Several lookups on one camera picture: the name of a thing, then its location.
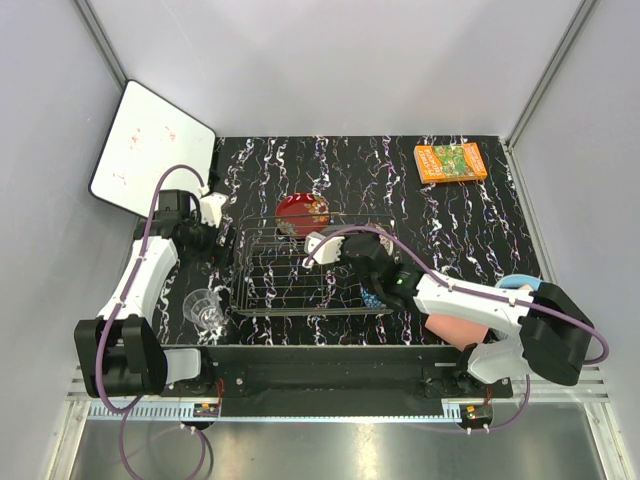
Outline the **blue patterned bowl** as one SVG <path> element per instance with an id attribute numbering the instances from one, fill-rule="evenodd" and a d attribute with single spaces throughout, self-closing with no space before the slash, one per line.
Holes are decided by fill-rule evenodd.
<path id="1" fill-rule="evenodd" d="M 364 305 L 370 309 L 380 309 L 385 306 L 382 300 L 375 294 L 369 292 L 364 286 L 360 287 L 360 294 Z"/>

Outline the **wire dish rack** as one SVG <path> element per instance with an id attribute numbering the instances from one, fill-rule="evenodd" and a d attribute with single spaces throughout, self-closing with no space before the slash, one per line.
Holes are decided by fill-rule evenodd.
<path id="1" fill-rule="evenodd" d="M 245 217 L 236 227 L 231 306 L 247 317 L 383 315 L 391 310 L 366 300 L 365 287 L 344 263 L 306 267 L 305 241 L 285 218 Z"/>

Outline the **red floral plate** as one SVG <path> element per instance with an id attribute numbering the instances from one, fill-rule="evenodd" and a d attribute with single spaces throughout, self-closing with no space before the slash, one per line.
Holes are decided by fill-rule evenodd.
<path id="1" fill-rule="evenodd" d="M 283 235 L 304 239 L 323 230 L 331 220 L 328 201 L 313 193 L 294 193 L 276 209 L 276 227 Z"/>

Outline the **beige patterned bowl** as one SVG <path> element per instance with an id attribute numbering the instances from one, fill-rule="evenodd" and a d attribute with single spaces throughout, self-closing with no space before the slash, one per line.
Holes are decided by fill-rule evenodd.
<path id="1" fill-rule="evenodd" d="M 386 233 L 386 230 L 384 229 L 384 227 L 379 224 L 373 224 L 373 227 L 379 232 Z M 379 242 L 384 247 L 386 253 L 389 256 L 392 256 L 394 251 L 394 242 L 384 235 L 379 235 Z"/>

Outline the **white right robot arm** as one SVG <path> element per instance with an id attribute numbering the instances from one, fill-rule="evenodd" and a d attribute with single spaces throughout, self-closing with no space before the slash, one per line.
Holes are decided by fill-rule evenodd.
<path id="1" fill-rule="evenodd" d="M 498 336 L 495 343 L 470 340 L 454 384 L 476 396 L 511 375 L 534 373 L 563 386 L 577 384 L 594 328 L 588 316 L 559 286 L 536 279 L 529 290 L 515 282 L 495 287 L 425 272 L 396 262 L 374 233 L 350 234 L 341 247 L 367 292 L 394 311 L 443 316 L 459 333 L 473 323 Z"/>

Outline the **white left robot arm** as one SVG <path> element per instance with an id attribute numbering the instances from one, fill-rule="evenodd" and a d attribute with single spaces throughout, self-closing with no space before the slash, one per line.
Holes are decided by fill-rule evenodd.
<path id="1" fill-rule="evenodd" d="M 108 303 L 74 330 L 91 397 L 158 395 L 176 382 L 196 396 L 214 388 L 216 372 L 204 364 L 204 354 L 163 348 L 152 317 L 181 251 L 206 261 L 225 258 L 217 236 L 228 201 L 218 192 L 197 197 L 183 190 L 162 190 L 154 197 L 154 211 L 136 227 L 129 263 Z"/>

